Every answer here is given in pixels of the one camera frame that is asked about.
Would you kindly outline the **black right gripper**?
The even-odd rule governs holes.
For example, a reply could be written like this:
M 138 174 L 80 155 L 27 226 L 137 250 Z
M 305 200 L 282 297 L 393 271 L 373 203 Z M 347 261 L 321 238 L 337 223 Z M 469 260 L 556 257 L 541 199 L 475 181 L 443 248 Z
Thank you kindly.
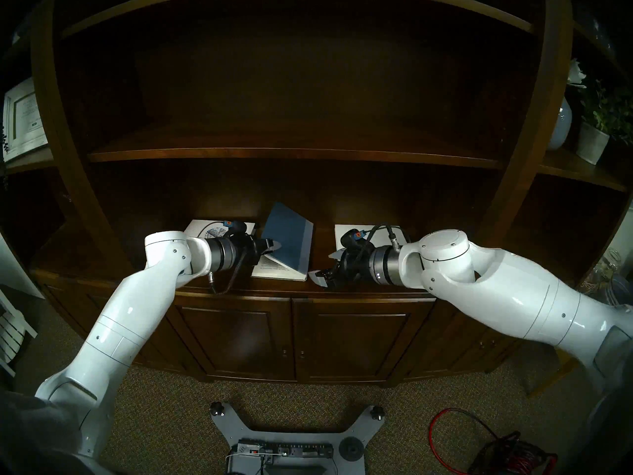
M 374 245 L 362 249 L 341 248 L 329 255 L 335 264 L 329 270 L 309 271 L 308 277 L 323 288 L 342 287 L 349 283 L 373 282 L 374 276 L 372 256 L 376 250 Z

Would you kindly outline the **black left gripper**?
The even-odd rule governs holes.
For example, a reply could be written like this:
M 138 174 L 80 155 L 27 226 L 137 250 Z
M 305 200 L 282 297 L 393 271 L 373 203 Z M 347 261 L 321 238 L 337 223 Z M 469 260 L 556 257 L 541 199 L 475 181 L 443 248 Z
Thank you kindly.
M 246 233 L 233 233 L 232 244 L 237 250 L 235 270 L 242 267 L 254 267 L 262 255 L 281 249 L 280 242 L 270 238 L 257 238 Z

